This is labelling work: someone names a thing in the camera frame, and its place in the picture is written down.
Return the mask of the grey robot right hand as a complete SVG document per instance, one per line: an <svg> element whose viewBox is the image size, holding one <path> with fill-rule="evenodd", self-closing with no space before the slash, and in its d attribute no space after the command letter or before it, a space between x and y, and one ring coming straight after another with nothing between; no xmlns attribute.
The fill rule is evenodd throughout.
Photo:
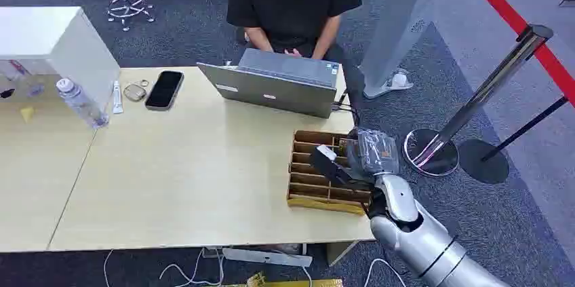
<svg viewBox="0 0 575 287"><path fill-rule="evenodd" d="M347 136L345 152L355 180L374 184L376 175L399 173L397 144L385 132L353 128Z"/></svg>

